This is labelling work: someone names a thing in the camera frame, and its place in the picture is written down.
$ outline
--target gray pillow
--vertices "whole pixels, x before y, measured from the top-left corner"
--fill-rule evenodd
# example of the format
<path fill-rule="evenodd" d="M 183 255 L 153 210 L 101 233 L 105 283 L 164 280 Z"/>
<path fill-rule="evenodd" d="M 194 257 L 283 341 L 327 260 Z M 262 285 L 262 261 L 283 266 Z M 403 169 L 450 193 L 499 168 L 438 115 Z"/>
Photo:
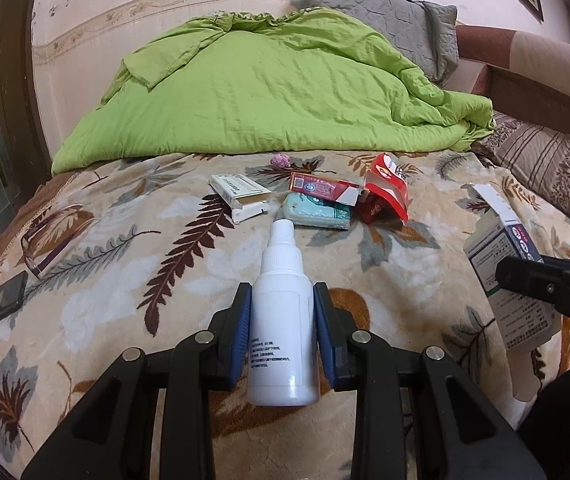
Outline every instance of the gray pillow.
<path fill-rule="evenodd" d="M 425 76 L 443 84 L 458 66 L 456 6 L 409 0 L 292 0 L 299 8 L 329 7 L 380 32 Z"/>

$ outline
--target wall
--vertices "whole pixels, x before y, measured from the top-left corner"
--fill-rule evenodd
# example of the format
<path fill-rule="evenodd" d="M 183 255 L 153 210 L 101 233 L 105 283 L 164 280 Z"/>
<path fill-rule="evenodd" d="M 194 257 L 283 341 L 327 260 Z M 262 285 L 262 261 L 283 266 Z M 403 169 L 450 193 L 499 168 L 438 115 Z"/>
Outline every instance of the wall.
<path fill-rule="evenodd" d="M 518 0 L 431 1 L 458 6 L 458 19 L 469 25 L 527 30 L 570 43 L 563 0 L 541 0 L 543 23 Z M 50 152 L 98 104 L 123 55 L 196 12 L 211 10 L 289 8 L 287 0 L 199 0 L 189 9 L 177 0 L 35 0 L 34 78 Z"/>

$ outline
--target blue gripper pad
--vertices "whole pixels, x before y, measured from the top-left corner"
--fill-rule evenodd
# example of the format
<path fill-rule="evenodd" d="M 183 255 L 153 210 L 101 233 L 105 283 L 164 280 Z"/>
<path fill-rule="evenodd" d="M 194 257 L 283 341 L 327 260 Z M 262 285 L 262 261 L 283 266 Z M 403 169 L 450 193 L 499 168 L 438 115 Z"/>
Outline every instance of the blue gripper pad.
<path fill-rule="evenodd" d="M 322 307 L 322 299 L 316 287 L 314 287 L 314 318 L 316 320 L 316 337 L 318 338 L 318 348 L 321 351 L 322 369 L 329 386 L 334 389 L 336 386 L 336 359 L 334 347 L 329 332 L 329 323 L 325 310 Z"/>
<path fill-rule="evenodd" d="M 236 298 L 234 298 L 234 303 L 236 303 L 236 301 L 242 301 L 242 304 L 231 347 L 229 377 L 233 381 L 234 385 L 241 377 L 244 358 L 245 354 L 247 354 L 247 347 L 249 344 L 249 314 L 252 307 L 251 286 L 247 287 L 244 296 L 241 296 L 241 291 L 239 290 Z"/>

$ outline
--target red box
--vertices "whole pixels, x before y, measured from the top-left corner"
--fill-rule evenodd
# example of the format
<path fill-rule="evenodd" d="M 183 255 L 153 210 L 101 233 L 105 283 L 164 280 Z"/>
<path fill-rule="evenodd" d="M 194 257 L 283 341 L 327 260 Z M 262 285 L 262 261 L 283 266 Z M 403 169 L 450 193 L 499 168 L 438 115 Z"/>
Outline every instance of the red box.
<path fill-rule="evenodd" d="M 344 205 L 356 205 L 360 186 L 346 180 L 334 180 L 307 173 L 292 173 L 289 189 Z"/>
<path fill-rule="evenodd" d="M 386 153 L 373 161 L 365 174 L 366 199 L 358 206 L 365 223 L 370 223 L 384 206 L 390 206 L 402 220 L 408 221 L 407 181 L 404 171 Z"/>

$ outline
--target blue packet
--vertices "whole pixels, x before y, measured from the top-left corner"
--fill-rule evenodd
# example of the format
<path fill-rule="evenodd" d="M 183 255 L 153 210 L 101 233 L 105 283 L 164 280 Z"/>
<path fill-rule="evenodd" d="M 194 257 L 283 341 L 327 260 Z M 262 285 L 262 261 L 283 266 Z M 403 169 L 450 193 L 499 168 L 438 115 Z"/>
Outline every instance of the blue packet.
<path fill-rule="evenodd" d="M 283 202 L 283 216 L 294 224 L 330 229 L 349 229 L 350 206 L 291 192 Z"/>

